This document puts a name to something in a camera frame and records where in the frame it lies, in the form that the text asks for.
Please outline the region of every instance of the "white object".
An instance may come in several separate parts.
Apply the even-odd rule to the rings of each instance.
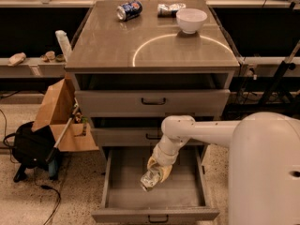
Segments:
[[[9,61],[9,66],[17,66],[18,64],[20,64],[21,62],[23,62],[26,58],[26,54],[24,52],[21,53],[16,53],[13,56],[9,57],[8,61]]]
[[[174,164],[189,139],[228,146],[229,224],[300,224],[300,121],[257,112],[242,121],[167,117],[152,157]]]
[[[71,44],[69,43],[67,33],[64,32],[63,30],[57,30],[55,32],[57,41],[59,43],[59,46],[63,52],[63,55],[65,56],[66,62],[68,61],[69,57],[72,54],[72,48]]]
[[[196,8],[182,8],[176,13],[177,23],[186,34],[196,33],[201,29],[206,19],[206,12]]]

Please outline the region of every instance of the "white container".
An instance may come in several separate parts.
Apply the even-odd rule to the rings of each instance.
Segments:
[[[176,13],[177,23],[186,34],[196,33],[201,29],[206,19],[206,12],[196,8],[182,8]]]
[[[69,43],[67,33],[65,33],[63,30],[57,30],[55,32],[55,34],[56,34],[56,38],[59,43],[59,46],[63,52],[63,55],[65,56],[65,60],[67,62],[72,53],[72,48]]]

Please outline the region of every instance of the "bottle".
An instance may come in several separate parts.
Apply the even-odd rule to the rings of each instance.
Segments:
[[[150,168],[141,178],[141,186],[145,191],[150,191],[153,187],[161,181],[162,170],[159,166]]]
[[[57,30],[55,32],[55,34],[56,34],[56,38],[59,43],[59,46],[63,52],[63,55],[65,56],[65,60],[67,62],[72,53],[72,48],[71,48],[71,44],[69,43],[67,33],[64,32],[63,30]]]

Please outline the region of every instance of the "drawer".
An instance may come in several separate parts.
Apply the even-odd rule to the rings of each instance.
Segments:
[[[213,220],[218,210],[211,208],[205,190],[201,164],[204,146],[184,147],[169,178],[145,192],[140,179],[152,154],[150,147],[110,149],[100,209],[96,222],[187,223]]]
[[[151,146],[162,137],[164,117],[93,118],[93,138],[98,146]],[[189,143],[202,144],[190,140]]]
[[[197,116],[221,115],[230,91],[172,90],[172,91],[77,91],[82,113],[100,116],[165,116],[192,114]]]
[[[92,135],[98,146],[151,146],[161,138],[161,132],[152,127],[92,129]]]

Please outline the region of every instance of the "can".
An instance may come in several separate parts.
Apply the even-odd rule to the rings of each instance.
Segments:
[[[121,21],[127,21],[139,16],[142,10],[142,3],[138,0],[133,0],[119,5],[116,9],[116,14]]]
[[[157,15],[159,17],[176,17],[176,13],[181,8],[186,8],[186,4],[158,4]]]

